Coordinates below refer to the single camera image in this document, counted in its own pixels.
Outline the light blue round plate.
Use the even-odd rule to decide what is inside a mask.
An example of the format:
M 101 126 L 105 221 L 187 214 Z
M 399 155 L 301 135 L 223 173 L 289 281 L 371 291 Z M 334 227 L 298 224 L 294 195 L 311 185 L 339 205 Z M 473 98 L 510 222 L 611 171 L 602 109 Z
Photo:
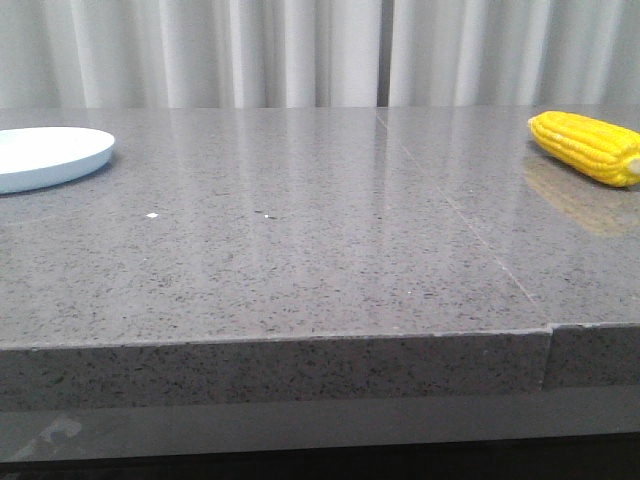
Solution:
M 1 132 L 1 192 L 20 193 L 89 175 L 111 159 L 115 137 L 81 127 L 31 127 Z

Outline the yellow corn cob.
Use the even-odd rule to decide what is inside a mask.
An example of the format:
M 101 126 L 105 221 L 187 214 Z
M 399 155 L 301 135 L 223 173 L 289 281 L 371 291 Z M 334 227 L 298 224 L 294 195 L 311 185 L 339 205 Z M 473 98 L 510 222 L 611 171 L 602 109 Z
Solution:
M 591 117 L 545 111 L 528 120 L 535 142 L 578 172 L 612 187 L 639 183 L 639 134 Z

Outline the white pleated curtain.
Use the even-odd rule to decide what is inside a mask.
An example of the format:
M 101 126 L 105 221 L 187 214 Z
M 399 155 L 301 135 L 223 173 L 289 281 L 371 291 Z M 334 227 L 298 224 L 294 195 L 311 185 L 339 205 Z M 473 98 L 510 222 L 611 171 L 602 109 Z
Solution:
M 635 104 L 635 1 L 5 1 L 12 107 Z

